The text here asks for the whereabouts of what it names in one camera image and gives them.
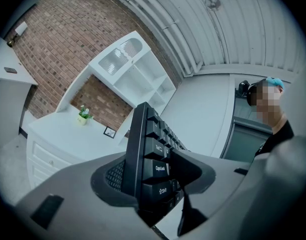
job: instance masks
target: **white wall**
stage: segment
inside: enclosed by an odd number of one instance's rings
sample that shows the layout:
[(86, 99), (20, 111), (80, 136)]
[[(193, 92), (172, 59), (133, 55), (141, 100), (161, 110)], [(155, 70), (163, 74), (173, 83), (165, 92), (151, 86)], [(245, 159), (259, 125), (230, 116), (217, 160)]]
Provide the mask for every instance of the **white wall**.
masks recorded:
[(233, 115), (234, 79), (228, 74), (185, 78), (161, 118), (186, 148), (219, 157)]

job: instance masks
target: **picture frame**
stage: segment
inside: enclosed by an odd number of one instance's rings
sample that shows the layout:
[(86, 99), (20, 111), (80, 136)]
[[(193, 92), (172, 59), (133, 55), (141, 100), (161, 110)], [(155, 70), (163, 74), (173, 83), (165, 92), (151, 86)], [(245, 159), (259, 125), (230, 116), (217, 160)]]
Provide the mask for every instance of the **picture frame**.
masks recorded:
[(116, 135), (116, 131), (113, 130), (112, 128), (110, 128), (110, 127), (106, 127), (106, 129), (104, 131), (104, 135), (109, 136), (110, 138), (113, 139)]

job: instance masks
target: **floor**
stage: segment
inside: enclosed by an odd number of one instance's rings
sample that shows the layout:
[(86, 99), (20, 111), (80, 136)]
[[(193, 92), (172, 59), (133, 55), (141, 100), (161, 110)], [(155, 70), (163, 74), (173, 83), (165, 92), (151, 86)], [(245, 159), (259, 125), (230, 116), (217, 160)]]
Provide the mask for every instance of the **floor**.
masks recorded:
[(30, 191), (26, 168), (26, 138), (18, 135), (0, 150), (0, 194), (15, 205)]

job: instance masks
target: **white cabinet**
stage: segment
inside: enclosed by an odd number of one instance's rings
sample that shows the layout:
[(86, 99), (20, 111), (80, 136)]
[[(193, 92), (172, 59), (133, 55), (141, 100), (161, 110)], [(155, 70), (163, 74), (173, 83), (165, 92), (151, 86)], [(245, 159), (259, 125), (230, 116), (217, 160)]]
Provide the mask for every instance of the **white cabinet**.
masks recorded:
[(29, 124), (27, 170), (34, 188), (67, 166), (126, 151), (125, 134), (133, 111), (115, 138), (104, 135), (105, 126), (89, 120), (77, 121), (78, 109), (70, 105), (87, 79), (95, 75), (133, 108), (148, 102), (159, 114), (175, 92), (175, 87), (150, 47), (136, 32), (116, 41), (77, 76), (56, 111)]

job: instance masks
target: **shift key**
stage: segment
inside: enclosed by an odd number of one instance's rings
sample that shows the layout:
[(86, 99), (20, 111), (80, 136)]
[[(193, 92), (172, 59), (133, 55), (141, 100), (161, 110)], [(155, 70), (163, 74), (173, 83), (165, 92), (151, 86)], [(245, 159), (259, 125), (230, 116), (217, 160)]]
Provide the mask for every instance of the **shift key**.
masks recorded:
[(171, 192), (171, 184), (168, 180), (157, 184), (142, 184), (142, 204), (154, 204), (167, 197)]
[(161, 160), (164, 158), (164, 146), (159, 141), (151, 137), (145, 138), (144, 148), (145, 158)]

